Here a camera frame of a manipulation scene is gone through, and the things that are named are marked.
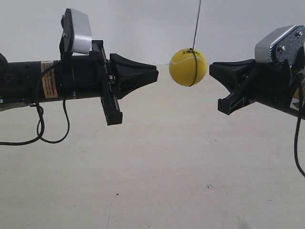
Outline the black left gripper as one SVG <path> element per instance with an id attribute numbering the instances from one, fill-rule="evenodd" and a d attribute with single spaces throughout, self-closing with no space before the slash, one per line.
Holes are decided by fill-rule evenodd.
<path id="1" fill-rule="evenodd" d="M 104 42 L 93 40 L 91 45 L 88 55 L 71 55 L 58 61 L 59 66 L 55 68 L 58 95 L 66 100 L 99 98 L 107 125 L 119 125 L 123 115 L 118 99 L 157 82 L 159 71 L 155 65 L 111 53 L 109 64 L 114 76 L 114 92 Z"/>

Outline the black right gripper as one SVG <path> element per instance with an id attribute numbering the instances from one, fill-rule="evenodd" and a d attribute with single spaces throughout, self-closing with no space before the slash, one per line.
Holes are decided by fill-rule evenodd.
<path id="1" fill-rule="evenodd" d="M 209 74 L 229 95 L 218 100 L 218 111 L 230 115 L 253 103 L 298 115 L 298 68 L 288 62 L 255 68 L 255 60 L 213 62 Z"/>

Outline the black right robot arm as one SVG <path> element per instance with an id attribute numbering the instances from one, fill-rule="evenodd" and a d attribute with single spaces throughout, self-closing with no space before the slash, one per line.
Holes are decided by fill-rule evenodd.
<path id="1" fill-rule="evenodd" d="M 287 60 L 279 63 L 259 63 L 255 59 L 239 62 L 213 62 L 209 74 L 229 92 L 218 99 L 218 111 L 230 115 L 254 103 L 281 112 L 301 116 L 305 102 L 301 90 L 304 71 Z"/>

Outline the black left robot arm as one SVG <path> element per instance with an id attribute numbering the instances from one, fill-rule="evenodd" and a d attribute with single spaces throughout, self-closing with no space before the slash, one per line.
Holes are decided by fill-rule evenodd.
<path id="1" fill-rule="evenodd" d="M 87 55 L 33 62 L 2 62 L 0 107 L 3 110 L 54 102 L 99 97 L 107 125 L 119 125 L 123 114 L 118 101 L 158 79 L 155 65 L 107 58 L 102 40 L 92 41 Z"/>

